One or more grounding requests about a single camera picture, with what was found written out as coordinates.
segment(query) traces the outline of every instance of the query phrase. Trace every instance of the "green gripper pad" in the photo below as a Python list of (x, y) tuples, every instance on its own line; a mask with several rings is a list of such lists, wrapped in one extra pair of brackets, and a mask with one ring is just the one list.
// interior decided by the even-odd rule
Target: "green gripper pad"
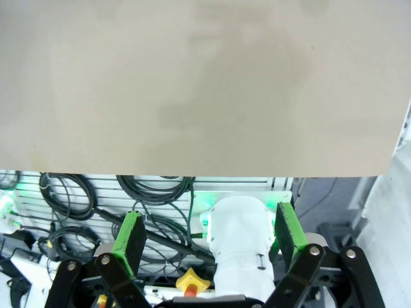
[(293, 258), (308, 244), (291, 203), (278, 203), (274, 230), (286, 268), (289, 268)]
[(128, 212), (111, 253), (123, 263), (130, 278), (137, 276), (146, 239), (143, 215), (135, 210)]

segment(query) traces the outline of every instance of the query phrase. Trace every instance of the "bolt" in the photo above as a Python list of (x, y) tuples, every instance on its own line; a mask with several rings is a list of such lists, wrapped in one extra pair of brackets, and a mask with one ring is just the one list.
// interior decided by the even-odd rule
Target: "bolt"
[(312, 255), (319, 255), (319, 254), (320, 254), (320, 250), (319, 250), (317, 247), (312, 246), (312, 247), (310, 248), (310, 253), (311, 253)]
[(101, 263), (103, 264), (103, 265), (106, 265), (106, 264), (108, 264), (110, 262), (110, 257), (108, 256), (108, 255), (106, 255), (105, 257), (103, 257), (102, 259), (101, 259)]
[(345, 253), (347, 257), (350, 259), (354, 259), (356, 257), (355, 251), (352, 249), (348, 249), (347, 252)]
[(69, 263), (69, 265), (67, 266), (67, 269), (68, 269), (69, 271), (73, 271), (75, 268), (76, 268), (76, 263), (73, 262), (73, 261), (71, 261), (71, 262)]

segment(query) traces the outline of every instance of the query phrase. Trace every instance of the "black cable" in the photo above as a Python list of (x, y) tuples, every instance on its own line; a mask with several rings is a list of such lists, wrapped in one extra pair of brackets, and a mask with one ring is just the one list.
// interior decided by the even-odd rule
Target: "black cable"
[(53, 282), (53, 279), (51, 278), (50, 264), (51, 264), (51, 259), (49, 258), (46, 262), (46, 269), (47, 269), (47, 274), (49, 275), (50, 281)]
[(41, 252), (44, 256), (46, 256), (47, 258), (49, 258), (50, 260), (52, 260), (53, 262), (58, 262), (58, 261), (60, 261), (60, 257), (59, 257), (57, 254), (55, 254), (55, 255), (50, 255), (50, 253), (49, 253), (47, 250), (44, 249), (43, 246), (44, 246), (45, 244), (48, 244), (48, 241), (49, 241), (49, 238), (48, 238), (48, 237), (44, 237), (44, 236), (40, 237), (40, 238), (37, 240), (37, 246), (39, 247), (40, 252)]
[(17, 184), (20, 182), (21, 172), (15, 171), (14, 178), (12, 181), (7, 181), (7, 183), (2, 183), (4, 179), (6, 178), (6, 176), (8, 176), (8, 170), (6, 171), (6, 174), (4, 175), (4, 177), (2, 177), (0, 181), (0, 189), (3, 191), (12, 191), (13, 189), (17, 187)]
[[(184, 215), (184, 213), (177, 207), (175, 206), (173, 203), (169, 203), (175, 210), (177, 210), (180, 215), (184, 218), (184, 221), (187, 224), (187, 231), (186, 231), (186, 239), (188, 239), (189, 245), (188, 246), (179, 246), (178, 247), (178, 251), (180, 252), (184, 252), (187, 254), (191, 254), (191, 255), (195, 255), (196, 257), (198, 257), (199, 259), (202, 259), (206, 262), (210, 262), (213, 264), (214, 261), (214, 257), (213, 255), (211, 255), (210, 251), (202, 248), (201, 246), (197, 245), (191, 238), (191, 227), (190, 227), (190, 219), (191, 219), (191, 213), (193, 211), (193, 202), (194, 202), (194, 187), (193, 187), (193, 182), (195, 180), (195, 178), (190, 178), (191, 180), (189, 181), (189, 185), (188, 185), (188, 190), (190, 192), (190, 204), (189, 204), (189, 215), (188, 218)], [(140, 201), (136, 201), (132, 207), (132, 210), (135, 209), (137, 203), (139, 203)], [(144, 203), (140, 202), (141, 205), (143, 206), (144, 210), (147, 212), (146, 207), (144, 206)], [(178, 245), (171, 245), (172, 243), (165, 243), (165, 239), (160, 239), (159, 236), (156, 236), (155, 234), (151, 234), (151, 233), (147, 233), (148, 238), (150, 238), (153, 241), (156, 241), (157, 243), (160, 244), (164, 244), (165, 246), (168, 246), (171, 248), (171, 246), (175, 246), (177, 247)]]
[(19, 217), (24, 217), (24, 218), (30, 218), (30, 219), (40, 219), (40, 220), (45, 220), (45, 221), (54, 221), (54, 219), (49, 219), (49, 218), (44, 218), (40, 216), (33, 216), (33, 215), (22, 215), (17, 212), (14, 212), (13, 210), (8, 211), (9, 214), (14, 215), (14, 216), (19, 216)]
[(45, 233), (50, 233), (49, 230), (46, 230), (46, 229), (43, 229), (43, 228), (39, 228), (39, 227), (24, 226), (24, 225), (21, 225), (20, 227), (21, 227), (22, 229), (26, 229), (26, 230), (38, 230), (38, 231), (43, 231), (43, 232), (45, 232)]
[[(176, 241), (175, 239), (172, 239), (169, 235), (174, 235), (178, 239), (178, 242), (184, 246), (187, 246), (188, 240), (186, 237), (186, 230), (179, 225), (178, 223), (161, 217), (161, 216), (156, 216), (156, 215), (148, 215), (147, 221), (145, 221), (145, 225), (150, 227), (150, 228), (157, 228), (164, 236), (166, 236), (168, 239), (171, 239), (173, 241)], [(141, 260), (152, 263), (152, 264), (164, 264), (164, 263), (181, 263), (181, 261), (187, 257), (187, 254), (184, 252), (179, 252), (176, 251), (176, 254), (172, 257), (165, 257), (163, 254), (160, 254), (160, 258), (153, 258), (153, 257), (148, 257), (147, 255), (142, 255)]]
[[(69, 193), (67, 190), (67, 186), (63, 183), (63, 180), (72, 180), (74, 183), (80, 186), (80, 188), (83, 189), (86, 197), (89, 199), (89, 203), (87, 204), (86, 208), (80, 210), (72, 209), (70, 207), (70, 199), (69, 206), (67, 206), (58, 198), (54, 198), (53, 194), (55, 193), (51, 190), (51, 179), (53, 178), (56, 178), (62, 182), (63, 186), (66, 189), (68, 198), (70, 198)], [(67, 218), (81, 221), (87, 220), (93, 215), (93, 210), (97, 206), (97, 197), (91, 184), (83, 175), (71, 175), (68, 173), (42, 173), (40, 176), (39, 185), (44, 200), (56, 212), (64, 215)]]
[(306, 209), (303, 213), (301, 213), (300, 215), (298, 215), (298, 218), (302, 218), (305, 214), (307, 214), (309, 211), (311, 211), (312, 209), (314, 209), (317, 205), (321, 204), (333, 191), (334, 186), (337, 182), (338, 178), (335, 178), (333, 184), (330, 186), (328, 192), (324, 195), (324, 197), (322, 197), (318, 202), (316, 202), (314, 205), (312, 205), (310, 208)]
[(121, 188), (135, 201), (145, 205), (165, 205), (177, 201), (188, 189), (195, 178), (183, 176), (182, 180), (170, 188), (147, 186), (132, 175), (118, 175)]
[[(67, 235), (75, 235), (76, 237), (81, 236), (93, 244), (94, 247), (79, 252), (72, 248), (67, 242)], [(65, 259), (77, 259), (84, 263), (89, 262), (92, 259), (94, 252), (101, 243), (98, 236), (90, 228), (74, 226), (60, 228), (50, 233), (49, 240), (59, 254), (61, 261)]]
[[(158, 253), (158, 254), (161, 256), (161, 259), (160, 259), (160, 260), (161, 260), (162, 262), (158, 262), (158, 263), (149, 262), (148, 264), (143, 264), (142, 266), (147, 266), (147, 265), (152, 265), (152, 264), (164, 264), (164, 266), (163, 266), (160, 270), (158, 270), (158, 271), (156, 271), (156, 272), (153, 272), (153, 274), (162, 271), (163, 274), (164, 274), (164, 276), (167, 276), (167, 275), (172, 275), (172, 274), (174, 274), (176, 271), (178, 271), (178, 270), (180, 269), (182, 259), (178, 259), (178, 260), (176, 260), (176, 261), (173, 261), (172, 259), (167, 258), (160, 250), (158, 250), (158, 249), (156, 249), (156, 248), (154, 248), (154, 247), (152, 247), (152, 246), (150, 246), (150, 245), (146, 245), (146, 247), (149, 248), (149, 249), (151, 249), (151, 250), (153, 250), (153, 251), (155, 251), (156, 253)], [(167, 265), (173, 266), (173, 267), (174, 267), (174, 270), (171, 271), (171, 272), (169, 272), (169, 273), (167, 273), (167, 272), (166, 272)]]

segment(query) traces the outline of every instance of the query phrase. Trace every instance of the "beige board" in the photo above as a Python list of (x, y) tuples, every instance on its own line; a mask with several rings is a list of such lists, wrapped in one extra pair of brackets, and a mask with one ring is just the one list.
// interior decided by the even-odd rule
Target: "beige board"
[(410, 16), (404, 0), (2, 0), (0, 168), (384, 173)]

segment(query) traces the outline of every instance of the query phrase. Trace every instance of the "cable bundle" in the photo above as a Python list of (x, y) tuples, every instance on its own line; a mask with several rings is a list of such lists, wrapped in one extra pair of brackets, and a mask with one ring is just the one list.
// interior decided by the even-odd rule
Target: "cable bundle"
[[(86, 248), (86, 250), (79, 252), (78, 250), (73, 249), (70, 244), (67, 242), (65, 236), (75, 235), (78, 242)], [(89, 248), (82, 244), (78, 237), (81, 236), (88, 240), (88, 242), (93, 244), (93, 248)], [(87, 227), (64, 227), (60, 228), (52, 233), (50, 233), (49, 240), (57, 253), (60, 256), (61, 260), (65, 259), (78, 259), (84, 263), (89, 262), (94, 255), (97, 247), (100, 245), (100, 240), (98, 236)]]
[[(51, 179), (56, 178), (60, 180), (67, 193), (68, 205), (65, 205), (59, 199), (53, 197), (54, 192), (50, 189)], [(88, 205), (84, 209), (71, 208), (70, 195), (64, 180), (72, 180), (74, 183), (83, 189), (86, 197), (89, 199)], [(42, 173), (39, 180), (40, 190), (44, 200), (56, 212), (64, 215), (67, 218), (75, 220), (87, 220), (93, 215), (93, 209), (97, 206), (97, 197), (91, 186), (83, 175), (70, 175), (67, 173)]]
[[(6, 180), (8, 176), (12, 175), (12, 180)], [(21, 172), (15, 171), (14, 175), (9, 173), (9, 170), (0, 178), (0, 189), (3, 191), (11, 191), (16, 188), (17, 184), (20, 182)]]
[[(164, 218), (158, 215), (148, 214), (146, 215), (145, 225), (146, 227), (156, 228), (160, 233), (162, 233), (168, 239), (178, 241), (179, 243), (183, 245), (189, 245), (186, 229), (184, 229), (180, 224), (170, 219), (167, 219), (167, 218)], [(157, 258), (149, 257), (145, 254), (142, 254), (141, 256), (142, 261), (147, 262), (148, 263), (147, 265), (149, 264), (163, 264), (164, 265), (160, 270), (156, 271), (155, 273), (151, 273), (151, 274), (156, 274), (158, 272), (163, 271), (164, 275), (171, 275), (174, 272), (179, 270), (182, 260), (185, 257), (187, 257), (187, 254), (181, 253), (181, 252), (176, 252), (175, 255), (173, 255), (172, 257), (167, 257), (165, 256), (165, 254), (160, 252), (158, 249), (148, 244), (146, 244), (146, 248), (153, 250), (155, 253), (159, 255), (159, 257)], [(166, 273), (167, 265), (171, 265), (175, 269), (169, 273)]]
[[(83, 246), (84, 250), (74, 249), (72, 245), (68, 243), (66, 236), (74, 235), (76, 240)], [(84, 245), (78, 237), (82, 237), (90, 242), (93, 247), (90, 248)], [(56, 231), (50, 231), (48, 237), (40, 237), (38, 240), (39, 250), (43, 255), (51, 259), (52, 261), (62, 261), (66, 259), (77, 259), (83, 263), (91, 261), (97, 247), (100, 245), (101, 241), (98, 236), (88, 227), (76, 227), (69, 226), (60, 228)], [(48, 255), (47, 251), (44, 249), (44, 245), (51, 245), (52, 248), (57, 252), (58, 256), (52, 257)]]
[(145, 205), (165, 205), (177, 201), (188, 191), (195, 178), (184, 176), (175, 186), (170, 188), (150, 187), (137, 180), (132, 175), (118, 175), (117, 181), (121, 188), (135, 201)]

